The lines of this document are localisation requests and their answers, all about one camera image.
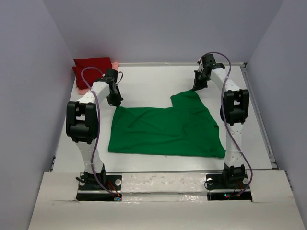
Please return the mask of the green t-shirt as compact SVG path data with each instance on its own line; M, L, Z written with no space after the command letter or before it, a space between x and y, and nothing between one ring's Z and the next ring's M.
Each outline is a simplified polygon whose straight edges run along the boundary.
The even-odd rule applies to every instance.
M170 100L168 108L116 108L108 151L223 159L219 126L199 95L189 90Z

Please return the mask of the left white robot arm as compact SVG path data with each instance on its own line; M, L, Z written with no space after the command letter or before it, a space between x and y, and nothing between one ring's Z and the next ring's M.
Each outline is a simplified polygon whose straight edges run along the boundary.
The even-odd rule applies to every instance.
M96 67L84 68L81 78L89 91L77 101L69 101L66 107L66 134L79 148L84 162L83 178L78 180L91 184L95 189L106 189L106 170L97 149L101 127L100 104L107 100L110 106L121 105L119 74L123 75L115 69L102 73Z

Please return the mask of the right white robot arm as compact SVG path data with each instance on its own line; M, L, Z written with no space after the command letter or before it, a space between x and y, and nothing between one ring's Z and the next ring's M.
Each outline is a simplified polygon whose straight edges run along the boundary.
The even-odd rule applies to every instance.
M249 112L249 91L237 86L229 78L231 69L226 70L223 63L217 63L214 54L209 52L201 56L194 71L193 91L208 87L212 81L221 92L220 117L226 129L226 150L224 168L221 174L207 177L206 184L209 190L232 188L243 183L246 176L241 142L243 125Z

